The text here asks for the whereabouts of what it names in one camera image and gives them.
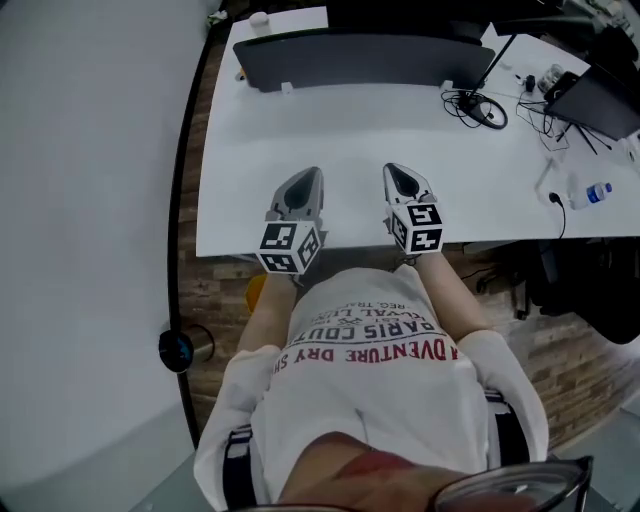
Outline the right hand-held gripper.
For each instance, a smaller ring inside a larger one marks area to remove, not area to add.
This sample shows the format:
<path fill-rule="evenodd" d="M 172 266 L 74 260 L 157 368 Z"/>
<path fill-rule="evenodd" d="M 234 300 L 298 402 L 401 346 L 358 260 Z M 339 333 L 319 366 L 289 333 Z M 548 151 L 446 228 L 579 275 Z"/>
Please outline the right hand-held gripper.
<path fill-rule="evenodd" d="M 390 235 L 406 258 L 439 253 L 444 224 L 437 198 L 427 179 L 409 167 L 387 163 L 383 167 L 385 221 Z"/>

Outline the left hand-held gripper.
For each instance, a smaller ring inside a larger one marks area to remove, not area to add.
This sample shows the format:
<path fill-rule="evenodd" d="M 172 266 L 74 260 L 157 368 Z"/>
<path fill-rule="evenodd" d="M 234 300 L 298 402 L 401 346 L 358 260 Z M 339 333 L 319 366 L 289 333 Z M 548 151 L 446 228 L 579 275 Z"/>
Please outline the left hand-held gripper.
<path fill-rule="evenodd" d="M 326 231 L 318 221 L 324 206 L 324 176 L 312 166 L 275 191 L 256 256 L 268 274 L 289 277 L 296 286 L 318 258 Z"/>

